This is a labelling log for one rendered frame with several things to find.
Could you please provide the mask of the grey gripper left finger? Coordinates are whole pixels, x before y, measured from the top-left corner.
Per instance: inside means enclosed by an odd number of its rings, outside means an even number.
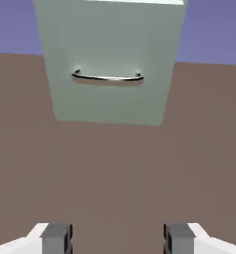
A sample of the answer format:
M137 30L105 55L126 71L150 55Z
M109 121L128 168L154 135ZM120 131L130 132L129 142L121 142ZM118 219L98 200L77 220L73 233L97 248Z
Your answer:
M72 223L37 223L28 235L0 245L0 254L73 254Z

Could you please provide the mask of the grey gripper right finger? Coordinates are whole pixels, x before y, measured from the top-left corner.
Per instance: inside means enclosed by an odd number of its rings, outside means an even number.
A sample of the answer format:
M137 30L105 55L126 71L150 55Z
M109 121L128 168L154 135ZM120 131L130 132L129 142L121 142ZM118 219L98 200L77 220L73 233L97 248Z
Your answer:
M199 223L165 223L163 254L236 254L236 245L210 237Z

